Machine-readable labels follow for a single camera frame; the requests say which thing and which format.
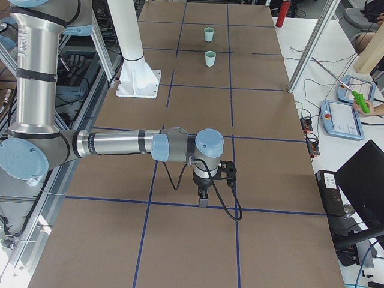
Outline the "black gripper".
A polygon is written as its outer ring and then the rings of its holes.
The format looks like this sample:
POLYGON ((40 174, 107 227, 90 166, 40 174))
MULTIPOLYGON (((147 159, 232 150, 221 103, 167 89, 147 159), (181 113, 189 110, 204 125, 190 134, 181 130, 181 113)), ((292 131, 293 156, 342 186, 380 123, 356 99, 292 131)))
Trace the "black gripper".
POLYGON ((196 173, 193 173, 193 181, 198 187, 199 207, 207 207, 208 205, 208 188, 213 185, 210 178, 201 178, 196 173))

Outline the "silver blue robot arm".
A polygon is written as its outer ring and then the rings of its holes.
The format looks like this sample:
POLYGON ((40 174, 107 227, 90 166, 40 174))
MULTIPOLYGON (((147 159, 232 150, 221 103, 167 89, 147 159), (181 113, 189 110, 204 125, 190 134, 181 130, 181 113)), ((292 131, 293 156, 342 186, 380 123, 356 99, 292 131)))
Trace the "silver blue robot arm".
POLYGON ((29 180, 90 155, 150 154, 161 162, 193 165, 199 205, 220 175, 224 139, 214 129, 195 136, 179 127, 165 130, 88 132, 55 127, 59 37, 67 28, 92 29, 91 1, 11 1, 18 26, 17 110, 1 143, 1 168, 29 180))

